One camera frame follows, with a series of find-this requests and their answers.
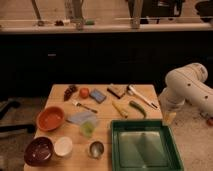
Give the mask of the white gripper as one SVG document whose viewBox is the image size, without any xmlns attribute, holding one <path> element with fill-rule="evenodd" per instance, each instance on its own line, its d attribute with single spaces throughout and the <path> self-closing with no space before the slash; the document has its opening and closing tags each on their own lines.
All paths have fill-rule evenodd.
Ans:
<svg viewBox="0 0 213 171">
<path fill-rule="evenodd" d="M 172 123 L 176 116 L 177 105 L 169 101 L 162 101 L 163 124 L 168 126 Z"/>
</svg>

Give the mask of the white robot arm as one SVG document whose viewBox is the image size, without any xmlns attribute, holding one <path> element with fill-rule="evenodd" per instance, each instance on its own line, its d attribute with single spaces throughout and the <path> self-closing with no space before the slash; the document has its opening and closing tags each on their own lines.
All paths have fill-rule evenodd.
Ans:
<svg viewBox="0 0 213 171">
<path fill-rule="evenodd" d="M 208 71 L 200 63 L 191 63 L 166 74 L 166 87 L 158 96 L 164 125 L 172 123 L 185 101 L 196 105 L 207 118 L 213 118 L 213 88 L 205 84 L 207 78 Z"/>
</svg>

